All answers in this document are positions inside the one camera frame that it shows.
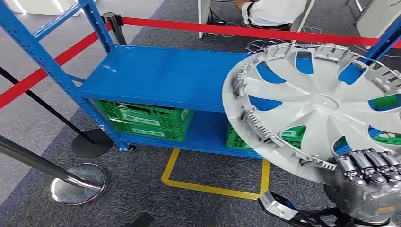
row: robotic hand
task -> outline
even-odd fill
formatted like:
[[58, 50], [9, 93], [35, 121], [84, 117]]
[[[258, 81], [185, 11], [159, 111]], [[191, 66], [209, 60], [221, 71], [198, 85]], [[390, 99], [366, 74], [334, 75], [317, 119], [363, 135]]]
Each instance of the robotic hand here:
[[390, 152], [354, 150], [333, 159], [342, 176], [325, 185], [335, 208], [305, 211], [271, 191], [258, 199], [263, 210], [297, 227], [329, 227], [324, 216], [336, 216], [336, 227], [396, 227], [390, 217], [401, 210], [401, 163]]

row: shelf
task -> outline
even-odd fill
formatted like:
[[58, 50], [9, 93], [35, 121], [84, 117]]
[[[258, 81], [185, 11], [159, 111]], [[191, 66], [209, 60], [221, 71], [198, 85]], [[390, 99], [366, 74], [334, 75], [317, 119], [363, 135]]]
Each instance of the shelf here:
[[84, 98], [223, 112], [228, 72], [247, 54], [116, 46], [77, 90]]
[[183, 142], [161, 140], [131, 134], [121, 134], [119, 140], [152, 146], [179, 148], [213, 154], [239, 157], [262, 157], [253, 150], [228, 149], [225, 147], [228, 119], [224, 113], [196, 111]]

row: chrome stanchion base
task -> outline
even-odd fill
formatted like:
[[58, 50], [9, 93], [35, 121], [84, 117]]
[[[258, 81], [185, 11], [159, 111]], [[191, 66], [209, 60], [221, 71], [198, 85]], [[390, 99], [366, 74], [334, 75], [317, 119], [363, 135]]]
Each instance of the chrome stanchion base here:
[[78, 157], [97, 157], [109, 151], [114, 142], [101, 129], [91, 129], [84, 132], [95, 143], [90, 143], [78, 135], [71, 144], [71, 151]]
[[106, 171], [95, 164], [84, 163], [67, 169], [68, 172], [101, 186], [100, 190], [78, 188], [58, 178], [54, 179], [51, 192], [54, 200], [65, 205], [80, 205], [98, 198], [108, 185]]

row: shelf upright post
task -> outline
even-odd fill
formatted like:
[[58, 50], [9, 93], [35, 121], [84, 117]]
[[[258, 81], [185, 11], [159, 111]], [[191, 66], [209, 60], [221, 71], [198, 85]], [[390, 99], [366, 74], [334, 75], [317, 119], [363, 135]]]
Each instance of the shelf upright post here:
[[[398, 42], [401, 38], [401, 15], [387, 28], [377, 43], [372, 46], [365, 54], [365, 57], [379, 60], [384, 54]], [[373, 63], [372, 60], [364, 61], [367, 65]]]
[[[79, 0], [79, 3], [94, 27], [104, 49], [109, 53], [114, 44], [96, 6], [92, 0]], [[53, 20], [54, 24], [58, 24], [57, 22], [60, 18], [65, 19], [65, 17], [59, 16]], [[0, 1], [0, 27], [99, 125], [103, 132], [120, 148], [120, 151], [128, 150], [128, 144], [118, 141], [119, 133], [96, 110], [89, 99], [75, 95], [75, 91], [78, 89], [77, 86], [3, 1]]]

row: yellow floor tape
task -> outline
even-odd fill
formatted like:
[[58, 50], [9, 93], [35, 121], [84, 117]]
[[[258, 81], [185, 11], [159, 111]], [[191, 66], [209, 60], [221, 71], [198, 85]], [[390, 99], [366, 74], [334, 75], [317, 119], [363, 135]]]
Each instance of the yellow floor tape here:
[[170, 159], [168, 160], [166, 168], [163, 172], [161, 181], [167, 186], [184, 188], [184, 189], [189, 189], [189, 190], [194, 190], [194, 191], [199, 191], [199, 192], [208, 192], [208, 193], [219, 194], [219, 195], [228, 195], [228, 196], [250, 199], [250, 200], [256, 200], [257, 198], [259, 198], [263, 193], [265, 193], [267, 191], [267, 189], [269, 187], [270, 164], [266, 159], [264, 159], [263, 163], [262, 163], [260, 194], [170, 180], [169, 179], [170, 174], [174, 168], [175, 161], [177, 160], [179, 153], [180, 153], [179, 149], [176, 149], [176, 148], [173, 149]]

